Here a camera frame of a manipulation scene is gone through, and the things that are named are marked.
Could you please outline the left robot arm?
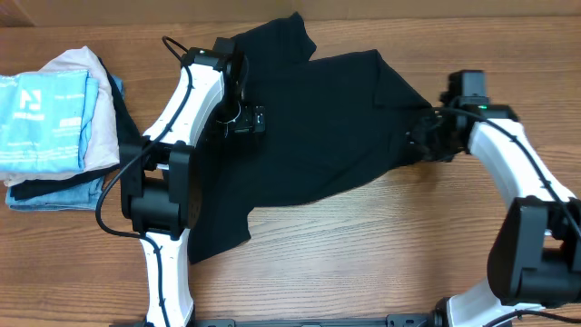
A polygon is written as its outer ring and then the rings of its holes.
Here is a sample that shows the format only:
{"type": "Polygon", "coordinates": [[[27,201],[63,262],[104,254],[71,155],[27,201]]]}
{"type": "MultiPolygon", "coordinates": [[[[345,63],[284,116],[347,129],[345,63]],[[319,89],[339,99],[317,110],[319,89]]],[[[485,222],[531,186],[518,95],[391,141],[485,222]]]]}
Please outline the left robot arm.
{"type": "Polygon", "coordinates": [[[146,261],[145,326],[193,324],[187,252],[202,204],[200,145],[266,130],[264,108],[243,100],[250,64],[233,40],[183,49],[178,60],[180,79],[159,118],[120,146],[122,213],[146,261]]]}

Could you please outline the black t-shirt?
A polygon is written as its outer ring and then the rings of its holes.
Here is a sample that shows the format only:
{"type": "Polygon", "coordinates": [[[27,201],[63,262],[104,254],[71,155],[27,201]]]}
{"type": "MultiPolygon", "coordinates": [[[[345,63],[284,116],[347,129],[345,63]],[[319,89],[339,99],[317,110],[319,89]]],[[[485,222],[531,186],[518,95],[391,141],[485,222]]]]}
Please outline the black t-shirt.
{"type": "Polygon", "coordinates": [[[264,107],[266,131],[200,146],[192,263],[248,241],[248,216],[257,207],[315,202],[422,157],[407,134],[430,105],[378,51],[315,59],[300,15],[234,41],[250,64],[244,97],[264,107]]]}

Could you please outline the beige folded shirt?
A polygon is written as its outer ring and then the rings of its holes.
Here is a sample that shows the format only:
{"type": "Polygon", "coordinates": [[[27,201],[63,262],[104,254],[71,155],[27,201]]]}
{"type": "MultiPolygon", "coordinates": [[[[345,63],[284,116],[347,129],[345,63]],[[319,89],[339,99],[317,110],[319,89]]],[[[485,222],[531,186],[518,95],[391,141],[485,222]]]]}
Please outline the beige folded shirt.
{"type": "Polygon", "coordinates": [[[58,55],[36,72],[63,72],[86,70],[99,82],[99,91],[91,124],[91,138],[84,155],[84,169],[80,173],[3,173],[1,180],[13,186],[31,180],[65,180],[81,173],[111,167],[119,162],[115,111],[112,87],[98,57],[88,47],[70,49],[58,55]]]}

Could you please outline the light blue printed folded shirt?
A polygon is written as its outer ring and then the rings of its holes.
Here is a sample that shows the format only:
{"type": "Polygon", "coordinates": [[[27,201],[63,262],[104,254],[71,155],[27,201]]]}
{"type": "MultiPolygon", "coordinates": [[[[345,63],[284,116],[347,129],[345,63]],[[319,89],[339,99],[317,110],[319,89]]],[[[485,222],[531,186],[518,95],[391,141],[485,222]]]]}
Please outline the light blue printed folded shirt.
{"type": "Polygon", "coordinates": [[[80,173],[99,82],[86,70],[1,77],[1,171],[80,173]]]}

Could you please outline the black folded shirt in stack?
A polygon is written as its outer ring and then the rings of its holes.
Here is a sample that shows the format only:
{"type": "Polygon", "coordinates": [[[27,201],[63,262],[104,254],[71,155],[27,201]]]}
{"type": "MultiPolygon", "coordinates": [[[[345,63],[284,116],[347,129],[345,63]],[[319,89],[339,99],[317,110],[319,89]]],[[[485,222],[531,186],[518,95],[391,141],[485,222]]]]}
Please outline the black folded shirt in stack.
{"type": "MultiPolygon", "coordinates": [[[[125,143],[133,138],[137,138],[140,133],[133,121],[132,117],[129,115],[124,99],[123,99],[123,87],[120,86],[109,73],[103,60],[99,58],[101,66],[104,68],[109,83],[112,87],[113,96],[113,107],[115,111],[116,120],[116,131],[117,139],[119,143],[125,143]]],[[[81,173],[74,177],[66,180],[35,180],[20,183],[16,186],[10,188],[9,195],[14,197],[16,200],[28,200],[36,196],[51,194],[59,191],[67,191],[72,189],[74,186],[81,185],[83,183],[91,182],[94,179],[100,177],[105,177],[107,174],[113,172],[119,168],[119,164],[113,165],[108,168],[90,171],[88,173],[81,173]]]]}

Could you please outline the blue denim folded garment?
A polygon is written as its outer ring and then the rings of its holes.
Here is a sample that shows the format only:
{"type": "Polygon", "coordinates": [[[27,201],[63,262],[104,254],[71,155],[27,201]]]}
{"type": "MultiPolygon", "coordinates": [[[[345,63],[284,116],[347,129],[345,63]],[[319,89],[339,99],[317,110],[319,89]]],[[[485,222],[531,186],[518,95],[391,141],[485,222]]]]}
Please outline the blue denim folded garment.
{"type": "MultiPolygon", "coordinates": [[[[113,75],[113,79],[123,87],[124,99],[125,92],[122,80],[115,75],[113,75]]],[[[67,191],[36,196],[28,200],[16,200],[10,196],[11,186],[7,189],[5,203],[9,209],[21,212],[62,210],[94,211],[102,193],[103,182],[104,177],[100,177],[91,182],[74,186],[67,191]]]]}

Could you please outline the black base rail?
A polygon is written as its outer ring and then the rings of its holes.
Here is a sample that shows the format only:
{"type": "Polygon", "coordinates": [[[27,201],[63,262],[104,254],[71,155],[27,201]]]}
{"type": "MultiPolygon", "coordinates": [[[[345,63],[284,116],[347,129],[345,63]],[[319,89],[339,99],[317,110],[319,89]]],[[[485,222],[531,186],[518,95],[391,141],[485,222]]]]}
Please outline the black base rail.
{"type": "Polygon", "coordinates": [[[337,319],[337,320],[271,320],[234,321],[199,320],[188,322],[186,327],[446,327],[448,321],[442,313],[398,313],[385,318],[337,319]]]}

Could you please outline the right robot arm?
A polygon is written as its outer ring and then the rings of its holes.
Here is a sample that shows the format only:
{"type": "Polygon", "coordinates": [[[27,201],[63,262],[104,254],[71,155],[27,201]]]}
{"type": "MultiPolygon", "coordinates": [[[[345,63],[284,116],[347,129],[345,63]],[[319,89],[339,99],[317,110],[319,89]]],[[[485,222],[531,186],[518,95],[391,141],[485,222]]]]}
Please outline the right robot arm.
{"type": "Polygon", "coordinates": [[[464,152],[492,177],[507,215],[487,276],[430,313],[390,315],[388,326],[510,326],[526,315],[578,324],[553,310],[580,301],[580,200],[550,173],[507,104],[493,104],[481,70],[448,76],[448,88],[408,133],[431,162],[464,152]]]}

